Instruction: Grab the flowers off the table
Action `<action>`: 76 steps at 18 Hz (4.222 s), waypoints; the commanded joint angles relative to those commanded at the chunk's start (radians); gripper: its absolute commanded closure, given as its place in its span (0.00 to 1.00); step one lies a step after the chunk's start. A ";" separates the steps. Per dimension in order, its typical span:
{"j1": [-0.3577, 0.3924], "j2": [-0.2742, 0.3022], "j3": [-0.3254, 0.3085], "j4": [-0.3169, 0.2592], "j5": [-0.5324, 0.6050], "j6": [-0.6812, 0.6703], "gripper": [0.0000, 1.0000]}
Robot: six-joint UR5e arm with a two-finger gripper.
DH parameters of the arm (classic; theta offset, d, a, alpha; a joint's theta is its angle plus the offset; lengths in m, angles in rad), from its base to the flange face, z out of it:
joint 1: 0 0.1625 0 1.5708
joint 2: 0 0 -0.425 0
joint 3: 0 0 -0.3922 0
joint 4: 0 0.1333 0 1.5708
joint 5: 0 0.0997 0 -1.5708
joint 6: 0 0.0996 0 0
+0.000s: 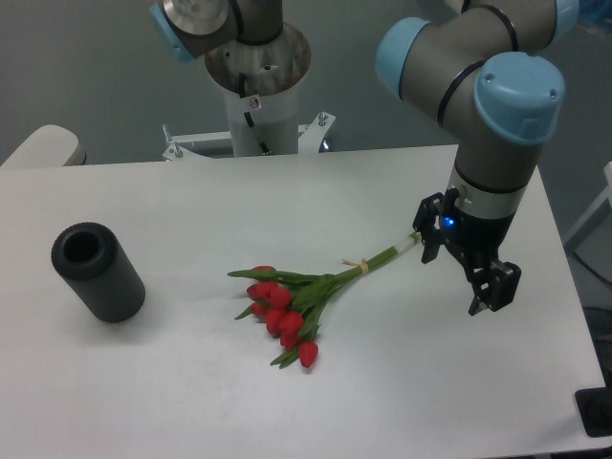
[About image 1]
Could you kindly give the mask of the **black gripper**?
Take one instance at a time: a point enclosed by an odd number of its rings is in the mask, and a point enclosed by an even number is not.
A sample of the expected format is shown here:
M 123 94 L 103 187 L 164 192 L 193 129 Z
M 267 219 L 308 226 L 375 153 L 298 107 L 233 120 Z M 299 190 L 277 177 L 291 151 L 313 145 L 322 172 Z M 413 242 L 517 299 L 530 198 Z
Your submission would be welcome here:
M 421 201 L 413 220 L 413 228 L 420 234 L 424 247 L 421 262 L 427 264 L 435 260 L 440 247 L 445 245 L 464 267 L 472 287 L 469 314 L 499 311 L 514 301 L 521 277 L 521 269 L 514 263 L 500 261 L 498 254 L 514 215 L 479 218 L 460 209 L 460 201 L 457 188 L 448 189 L 445 195 L 435 193 Z M 442 230 L 436 227 L 441 215 Z

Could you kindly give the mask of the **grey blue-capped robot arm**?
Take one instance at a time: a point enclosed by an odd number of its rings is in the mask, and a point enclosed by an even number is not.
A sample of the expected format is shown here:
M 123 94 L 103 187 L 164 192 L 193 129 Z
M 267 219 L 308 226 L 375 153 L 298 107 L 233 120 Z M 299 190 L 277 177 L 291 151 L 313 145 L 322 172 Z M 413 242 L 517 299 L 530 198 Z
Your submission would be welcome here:
M 441 26 L 399 21 L 378 47 L 382 85 L 459 142 L 448 188 L 422 201 L 414 227 L 424 262 L 445 248 L 462 265 L 472 314 L 514 299 L 521 271 L 498 250 L 565 96 L 560 71 L 539 52 L 574 27 L 583 7 L 466 1 Z M 202 58 L 225 91 L 236 156 L 297 152 L 294 91 L 311 50 L 284 20 L 281 2 L 158 1 L 150 13 L 171 52 L 182 61 Z

